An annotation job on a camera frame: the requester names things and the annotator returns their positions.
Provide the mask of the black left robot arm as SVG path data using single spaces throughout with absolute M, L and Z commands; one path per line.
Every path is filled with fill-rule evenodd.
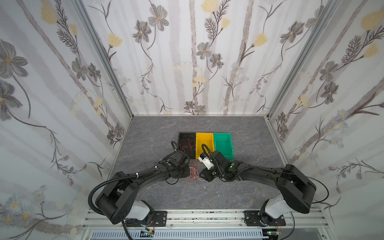
M 173 147 L 173 152 L 142 172 L 117 172 L 110 180 L 94 187 L 88 196 L 91 210 L 107 217 L 114 225 L 126 220 L 149 225 L 154 220 L 154 209 L 146 201 L 137 201 L 141 188 L 149 184 L 190 176 L 190 157 Z

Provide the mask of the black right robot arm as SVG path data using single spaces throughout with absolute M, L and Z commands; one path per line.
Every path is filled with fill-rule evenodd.
M 222 182 L 251 181 L 264 184 L 280 191 L 280 194 L 267 199 L 256 216 L 258 226 L 267 227 L 286 213 L 308 214 L 317 190 L 317 179 L 305 176 L 294 165 L 283 168 L 266 168 L 241 161 L 229 161 L 219 151 L 211 152 L 207 145 L 202 145 L 203 153 L 199 160 L 206 166 L 200 172 L 200 178 L 207 182 L 219 179 Z

